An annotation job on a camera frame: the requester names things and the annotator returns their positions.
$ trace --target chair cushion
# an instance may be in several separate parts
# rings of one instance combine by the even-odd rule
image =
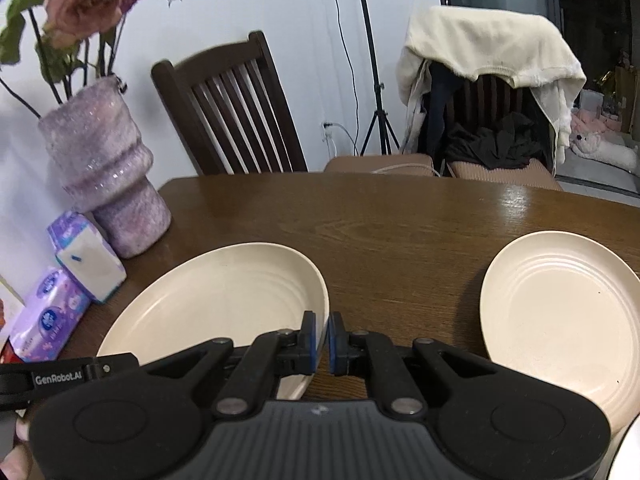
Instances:
[[[411,153],[409,155],[337,156],[329,161],[324,170],[330,173],[372,173],[384,168],[389,168],[384,171],[385,174],[434,176],[431,157],[421,153]]]
[[[450,162],[449,169],[455,177],[465,180],[519,184],[520,186],[562,191],[560,184],[536,158],[532,158],[529,165],[522,170],[488,170],[480,164],[472,164],[471,162]]]

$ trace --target purple tissue package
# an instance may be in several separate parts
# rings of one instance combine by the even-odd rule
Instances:
[[[127,277],[111,246],[80,213],[67,211],[47,233],[58,263],[93,301],[107,301]]]
[[[25,301],[9,341],[23,361],[53,361],[91,299],[64,269],[49,269]]]

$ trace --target stuffed toy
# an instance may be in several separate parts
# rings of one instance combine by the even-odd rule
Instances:
[[[604,162],[640,176],[637,146],[631,149],[609,142],[598,133],[581,133],[574,136],[571,150],[582,158]]]

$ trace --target glittery vase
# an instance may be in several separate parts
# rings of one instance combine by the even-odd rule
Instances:
[[[171,213],[146,179],[153,164],[116,77],[103,77],[38,124],[62,185],[79,212],[93,211],[122,258],[146,251]]]

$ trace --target tripod stand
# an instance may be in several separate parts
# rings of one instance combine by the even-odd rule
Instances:
[[[369,55],[371,56],[371,69],[373,71],[373,89],[376,93],[376,111],[373,112],[373,118],[371,120],[371,124],[369,125],[369,131],[367,132],[367,137],[364,139],[364,144],[362,145],[362,150],[360,151],[360,156],[364,155],[365,150],[367,149],[367,144],[369,143],[369,138],[371,137],[371,133],[373,132],[373,127],[376,125],[376,120],[378,121],[378,129],[380,130],[380,150],[382,155],[391,154],[391,143],[389,143],[389,133],[391,133],[391,137],[396,144],[396,148],[400,148],[398,144],[398,139],[396,139],[396,134],[394,133],[391,124],[389,123],[389,119],[386,116],[385,109],[382,107],[382,91],[384,89],[384,84],[380,82],[380,77],[378,75],[378,64],[376,62],[376,49],[373,45],[373,33],[371,31],[371,20],[369,19],[369,9],[367,7],[367,0],[360,0],[362,3],[362,12],[364,14],[364,26],[367,30],[367,41],[369,41]]]

